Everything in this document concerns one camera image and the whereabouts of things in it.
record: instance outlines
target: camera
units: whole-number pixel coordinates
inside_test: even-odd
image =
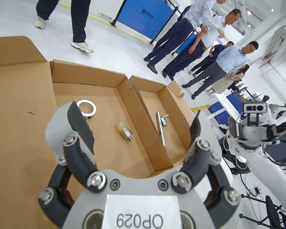
[[[242,111],[249,114],[264,114],[267,112],[267,103],[265,101],[243,102]]]

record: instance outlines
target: white sneaker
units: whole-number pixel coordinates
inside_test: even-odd
[[[43,29],[45,27],[45,20],[38,16],[34,21],[34,25],[36,28]]]
[[[89,46],[83,42],[83,43],[74,43],[74,42],[71,42],[71,45],[74,47],[74,48],[77,48],[77,49],[80,49],[82,51],[85,51],[85,52],[88,52],[88,53],[92,53],[93,50],[89,48]]]

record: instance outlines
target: grey pants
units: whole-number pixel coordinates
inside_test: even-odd
[[[220,80],[226,75],[217,64],[217,62],[211,64],[207,69],[205,69],[201,74],[199,74],[195,79],[192,79],[188,82],[188,86],[192,86],[196,84],[198,81],[206,78],[209,78],[203,83],[203,85],[194,93],[196,96],[201,94],[205,89],[207,89],[210,85]]]

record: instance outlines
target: joyson logo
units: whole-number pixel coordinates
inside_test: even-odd
[[[146,10],[142,10],[142,13],[143,14],[147,14],[148,16],[150,16],[151,18],[154,18],[154,16],[148,12],[146,12]]]

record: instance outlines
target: hand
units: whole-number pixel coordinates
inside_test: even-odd
[[[219,38],[224,38],[225,37],[225,32],[221,28],[218,28],[217,31],[219,33]]]
[[[206,35],[208,33],[208,27],[205,25],[201,26],[201,31]]]
[[[189,49],[189,54],[192,54],[195,49],[196,49],[196,46],[192,45],[191,48]]]

